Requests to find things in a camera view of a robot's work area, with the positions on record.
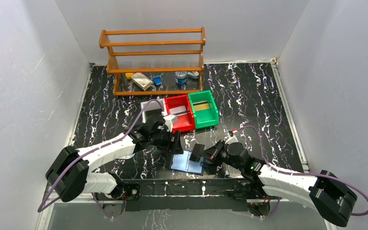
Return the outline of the navy blue card holder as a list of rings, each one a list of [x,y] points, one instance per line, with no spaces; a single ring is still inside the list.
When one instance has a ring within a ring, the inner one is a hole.
[[[203,157],[198,161],[191,161],[191,154],[191,151],[184,151],[183,154],[174,154],[170,163],[170,169],[202,176],[206,161]]]

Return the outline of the grey card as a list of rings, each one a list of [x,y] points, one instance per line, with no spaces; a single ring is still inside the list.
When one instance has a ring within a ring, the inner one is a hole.
[[[203,144],[195,144],[189,160],[199,162],[202,156],[201,153],[204,151],[204,147],[205,145]]]

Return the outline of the green plastic bin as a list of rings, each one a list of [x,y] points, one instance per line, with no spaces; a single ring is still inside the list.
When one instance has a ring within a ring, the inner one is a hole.
[[[211,90],[189,93],[188,98],[196,129],[213,127],[219,124],[219,110]]]

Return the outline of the red plastic bin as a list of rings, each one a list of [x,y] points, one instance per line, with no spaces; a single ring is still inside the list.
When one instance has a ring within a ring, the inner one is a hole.
[[[195,130],[195,119],[187,94],[166,97],[165,104],[168,115],[176,115],[177,121],[173,124],[173,132],[182,133]]]

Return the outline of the white plastic bin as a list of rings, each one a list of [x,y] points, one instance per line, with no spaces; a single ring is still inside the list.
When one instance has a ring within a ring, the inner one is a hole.
[[[152,101],[142,112],[142,122],[145,123],[149,118],[157,116],[167,116],[167,108],[164,98],[157,99],[158,102]]]

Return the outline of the wooden shelf rack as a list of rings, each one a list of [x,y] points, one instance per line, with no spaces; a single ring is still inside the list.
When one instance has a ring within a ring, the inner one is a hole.
[[[181,29],[102,30],[99,47],[108,51],[106,71],[115,77],[114,96],[174,95],[203,89],[204,27]],[[126,73],[196,71],[199,88],[193,90],[121,91]]]

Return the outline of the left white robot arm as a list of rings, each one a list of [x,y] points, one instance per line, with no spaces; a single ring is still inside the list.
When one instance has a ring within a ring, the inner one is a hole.
[[[94,170],[116,159],[128,159],[148,146],[182,154],[180,132],[173,131],[176,122],[176,115],[157,116],[90,147],[66,146],[47,171],[46,179],[63,202],[72,201],[82,193],[102,193],[119,199],[126,193],[128,184],[113,172]]]

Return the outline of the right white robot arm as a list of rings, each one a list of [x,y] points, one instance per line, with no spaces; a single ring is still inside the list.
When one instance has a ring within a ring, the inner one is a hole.
[[[269,166],[253,157],[240,142],[232,140],[220,140],[207,149],[195,144],[191,157],[203,157],[212,164],[224,163],[239,170],[256,198],[277,196],[300,203],[339,227],[346,227],[353,215],[357,195],[329,171],[308,175]]]

